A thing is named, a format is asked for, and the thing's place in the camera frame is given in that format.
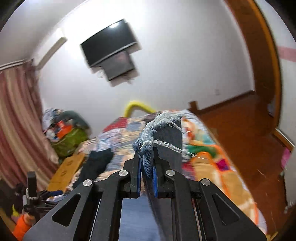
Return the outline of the person's left hand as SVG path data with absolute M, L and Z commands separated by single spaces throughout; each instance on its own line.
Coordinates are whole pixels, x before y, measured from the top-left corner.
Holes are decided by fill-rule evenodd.
M 33 226 L 36 223 L 36 218 L 29 213 L 24 213 L 23 220 L 25 224 L 29 226 Z

